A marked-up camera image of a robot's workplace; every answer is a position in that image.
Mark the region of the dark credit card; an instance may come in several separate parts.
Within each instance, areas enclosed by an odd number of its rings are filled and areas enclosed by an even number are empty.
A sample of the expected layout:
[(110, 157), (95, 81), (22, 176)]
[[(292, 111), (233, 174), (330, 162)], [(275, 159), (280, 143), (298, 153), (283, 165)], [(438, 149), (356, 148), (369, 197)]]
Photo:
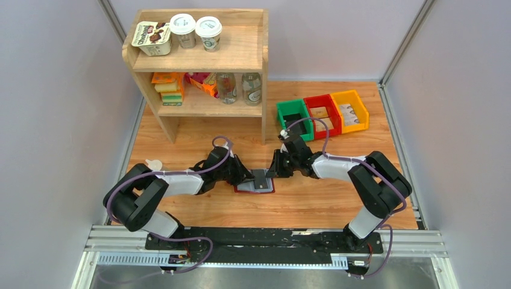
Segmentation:
[(254, 169), (252, 170), (252, 174), (254, 176), (254, 191), (265, 191), (269, 189), (266, 180), (266, 169)]

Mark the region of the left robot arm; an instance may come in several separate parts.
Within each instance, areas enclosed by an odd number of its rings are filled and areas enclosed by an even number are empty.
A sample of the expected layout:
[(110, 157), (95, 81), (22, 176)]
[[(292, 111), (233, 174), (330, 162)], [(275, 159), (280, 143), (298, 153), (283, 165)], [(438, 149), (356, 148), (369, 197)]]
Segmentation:
[(156, 171), (136, 164), (105, 195), (103, 206), (112, 221), (130, 232), (143, 230), (161, 237), (168, 249), (175, 250), (182, 246), (184, 233), (174, 216), (158, 209), (163, 198), (204, 194), (219, 181), (237, 186), (254, 178), (236, 154), (217, 146), (206, 159), (183, 171)]

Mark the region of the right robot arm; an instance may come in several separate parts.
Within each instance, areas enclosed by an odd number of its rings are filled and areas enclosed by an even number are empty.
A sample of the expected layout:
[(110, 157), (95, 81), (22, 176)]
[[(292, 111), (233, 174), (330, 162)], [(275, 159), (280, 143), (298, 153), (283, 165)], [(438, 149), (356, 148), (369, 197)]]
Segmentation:
[(268, 178), (290, 178), (294, 172), (313, 179), (338, 179), (353, 184), (363, 207), (344, 228), (343, 242), (352, 252), (361, 251), (368, 236), (399, 210), (405, 209), (412, 186), (380, 151), (367, 156), (343, 157), (313, 152), (299, 135), (280, 136)]

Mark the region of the red leather card holder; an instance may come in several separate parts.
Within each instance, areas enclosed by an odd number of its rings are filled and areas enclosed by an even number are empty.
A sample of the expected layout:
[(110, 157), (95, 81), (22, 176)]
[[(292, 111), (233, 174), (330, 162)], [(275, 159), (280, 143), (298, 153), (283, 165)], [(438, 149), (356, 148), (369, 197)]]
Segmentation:
[(236, 193), (255, 193), (255, 194), (274, 193), (275, 192), (275, 188), (274, 188), (273, 179), (272, 178), (266, 178), (266, 180), (267, 180), (268, 185), (269, 185), (269, 189), (268, 190), (265, 190), (265, 191), (254, 191), (254, 182), (253, 182), (253, 180), (249, 180), (249, 181), (246, 181), (246, 182), (243, 182), (243, 183), (239, 184), (238, 186), (235, 186), (234, 187), (234, 191)]

